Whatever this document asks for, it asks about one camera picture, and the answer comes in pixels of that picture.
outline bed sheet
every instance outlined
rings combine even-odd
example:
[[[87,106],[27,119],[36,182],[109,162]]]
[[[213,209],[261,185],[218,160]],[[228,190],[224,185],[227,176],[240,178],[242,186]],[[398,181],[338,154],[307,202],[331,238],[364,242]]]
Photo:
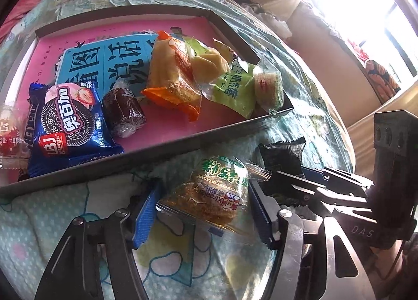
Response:
[[[13,59],[37,28],[85,11],[129,4],[175,4],[210,8],[250,44],[259,57],[281,71],[283,86],[294,111],[270,128],[251,136],[214,145],[160,164],[24,195],[0,207],[0,268],[23,300],[34,298],[40,277],[72,218],[107,217],[128,204],[141,181],[160,177],[167,189],[188,179],[197,162],[208,154],[235,156],[263,164],[259,143],[305,136],[303,164],[352,171],[342,132],[330,116],[314,81],[304,72],[274,33],[231,0],[42,0],[16,25],[0,46],[0,85]],[[139,273],[153,299],[259,299],[275,252],[260,242],[242,245],[194,226],[159,215],[148,241],[135,252]],[[112,289],[105,258],[101,280],[106,299]]]

